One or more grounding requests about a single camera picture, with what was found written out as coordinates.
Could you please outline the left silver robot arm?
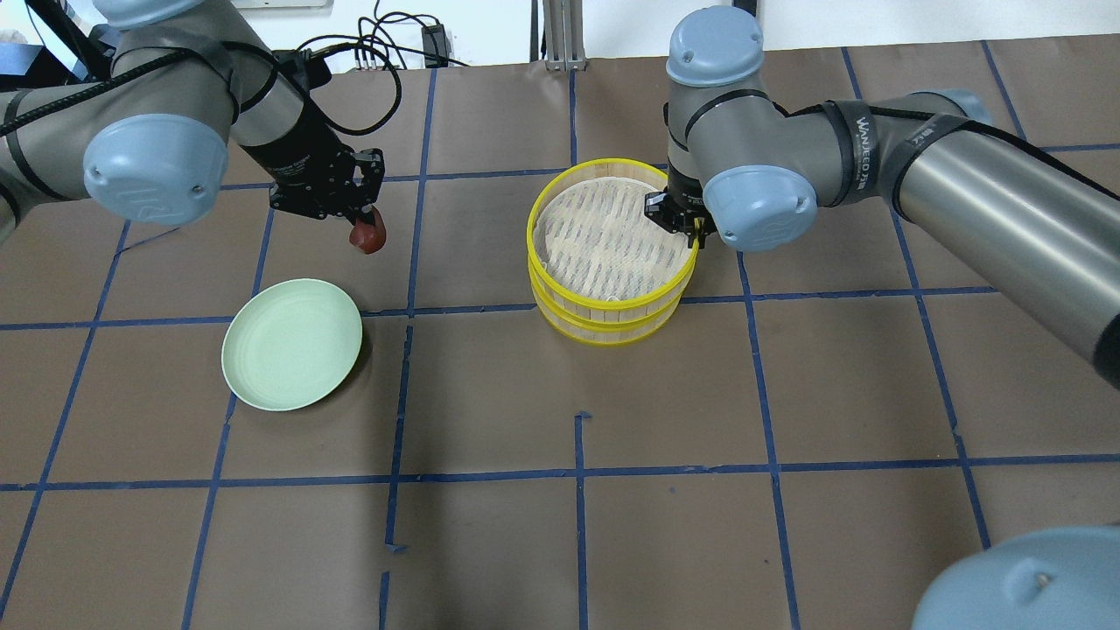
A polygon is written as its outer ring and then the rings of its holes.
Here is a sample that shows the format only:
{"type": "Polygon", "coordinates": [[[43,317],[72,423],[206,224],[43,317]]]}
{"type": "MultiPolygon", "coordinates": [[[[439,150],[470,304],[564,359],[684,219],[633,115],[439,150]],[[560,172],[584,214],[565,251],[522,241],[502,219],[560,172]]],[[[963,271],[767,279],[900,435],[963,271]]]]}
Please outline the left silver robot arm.
{"type": "Polygon", "coordinates": [[[207,215],[236,143],[276,184],[277,211],[352,224],[372,254],[388,240],[375,203],[380,149],[311,98],[323,53],[273,52],[228,1],[99,1],[121,33],[109,77],[3,93],[3,237],[39,205],[96,200],[129,221],[185,226],[207,215]]]}

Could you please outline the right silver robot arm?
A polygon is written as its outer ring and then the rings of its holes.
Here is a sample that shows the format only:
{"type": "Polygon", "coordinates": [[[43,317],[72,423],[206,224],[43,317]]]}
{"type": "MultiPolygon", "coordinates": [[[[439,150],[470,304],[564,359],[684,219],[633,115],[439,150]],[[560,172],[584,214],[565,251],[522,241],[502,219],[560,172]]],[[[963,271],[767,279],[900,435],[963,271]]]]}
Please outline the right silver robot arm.
{"type": "Polygon", "coordinates": [[[668,188],[645,215],[702,248],[804,235],[821,209],[880,197],[1117,385],[1117,195],[991,126],[964,89],[792,113],[760,80],[763,35],[732,4],[669,36],[668,188]]]}

